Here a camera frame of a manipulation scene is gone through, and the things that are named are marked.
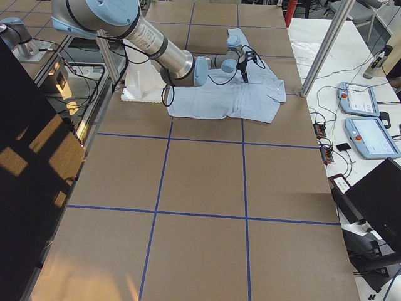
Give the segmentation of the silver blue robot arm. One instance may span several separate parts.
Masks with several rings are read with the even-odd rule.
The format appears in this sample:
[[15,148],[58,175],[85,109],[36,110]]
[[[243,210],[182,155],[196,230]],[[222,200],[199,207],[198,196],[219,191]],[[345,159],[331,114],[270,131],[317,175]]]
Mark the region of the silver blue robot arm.
[[223,55],[194,56],[181,50],[142,16],[138,1],[60,0],[52,1],[51,11],[58,31],[94,40],[104,30],[116,39],[128,40],[161,66],[163,81],[172,87],[201,87],[213,69],[240,71],[247,82],[249,61],[264,67],[256,52],[234,34],[228,37]]
[[29,43],[32,36],[20,18],[8,17],[1,20],[1,39],[13,50],[17,45]]

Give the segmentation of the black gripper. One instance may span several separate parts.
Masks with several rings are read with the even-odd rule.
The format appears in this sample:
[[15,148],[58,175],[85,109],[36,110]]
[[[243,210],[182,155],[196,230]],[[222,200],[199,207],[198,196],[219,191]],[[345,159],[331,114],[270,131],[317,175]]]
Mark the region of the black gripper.
[[238,61],[238,70],[241,71],[241,75],[242,75],[242,79],[244,81],[244,83],[248,83],[248,76],[247,76],[247,71],[246,71],[246,67],[247,67],[247,63],[249,61],[252,61],[254,64],[256,64],[260,69],[265,69],[265,65],[262,61],[259,61],[257,59],[256,53],[255,51],[251,50],[251,51],[245,51],[239,58]]

